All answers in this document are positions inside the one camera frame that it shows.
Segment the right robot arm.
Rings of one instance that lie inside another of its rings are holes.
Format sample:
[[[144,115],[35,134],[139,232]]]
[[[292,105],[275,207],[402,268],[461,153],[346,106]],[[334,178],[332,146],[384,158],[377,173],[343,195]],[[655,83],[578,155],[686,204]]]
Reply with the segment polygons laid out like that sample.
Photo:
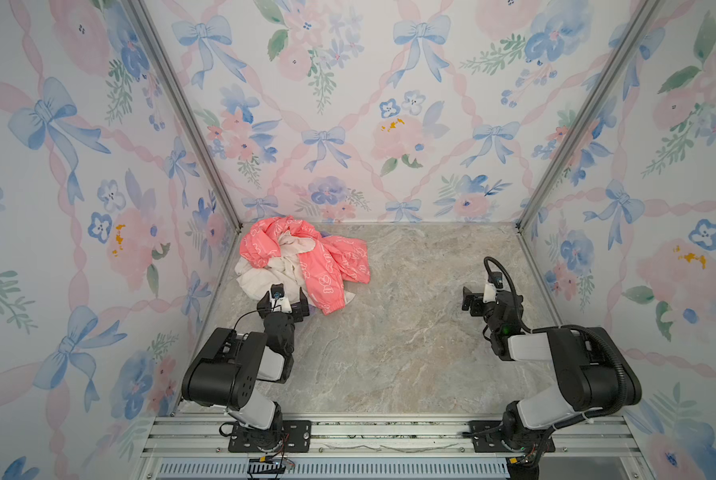
[[[522,324],[523,297],[510,291],[462,291],[462,310],[484,320],[482,331],[504,362],[546,362],[554,383],[540,393],[509,403],[497,422],[469,423],[463,434],[483,451],[503,449],[534,458],[545,452],[554,432],[618,412],[640,402],[637,375],[601,327],[542,327]]]

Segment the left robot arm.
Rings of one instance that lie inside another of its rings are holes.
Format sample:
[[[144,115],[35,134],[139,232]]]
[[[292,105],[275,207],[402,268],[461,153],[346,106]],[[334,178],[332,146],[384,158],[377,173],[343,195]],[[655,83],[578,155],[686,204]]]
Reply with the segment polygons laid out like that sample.
[[[294,366],[295,326],[310,315],[305,293],[290,302],[284,287],[274,284],[254,313],[261,332],[240,333],[216,328],[192,360],[182,381],[181,396],[203,407],[219,406],[232,420],[219,427],[231,453],[274,455],[306,453],[311,422],[286,420],[281,406],[256,384],[284,384]]]

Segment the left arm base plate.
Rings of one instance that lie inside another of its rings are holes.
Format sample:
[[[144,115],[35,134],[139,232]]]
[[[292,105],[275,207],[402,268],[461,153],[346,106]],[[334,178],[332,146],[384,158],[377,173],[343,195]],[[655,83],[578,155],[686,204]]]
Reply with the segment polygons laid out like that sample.
[[[312,438],[312,422],[309,420],[274,421],[267,430],[238,424],[233,425],[230,433],[224,429],[225,425],[222,425],[220,433],[228,439],[230,453],[307,453]]]

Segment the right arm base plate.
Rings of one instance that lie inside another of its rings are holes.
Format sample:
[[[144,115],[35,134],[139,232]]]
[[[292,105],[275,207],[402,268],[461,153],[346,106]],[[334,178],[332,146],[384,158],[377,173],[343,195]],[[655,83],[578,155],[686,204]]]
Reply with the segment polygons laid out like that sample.
[[[525,455],[536,452],[543,430],[529,430],[496,420],[471,420],[468,429],[461,433],[469,439],[476,453],[515,453]]]

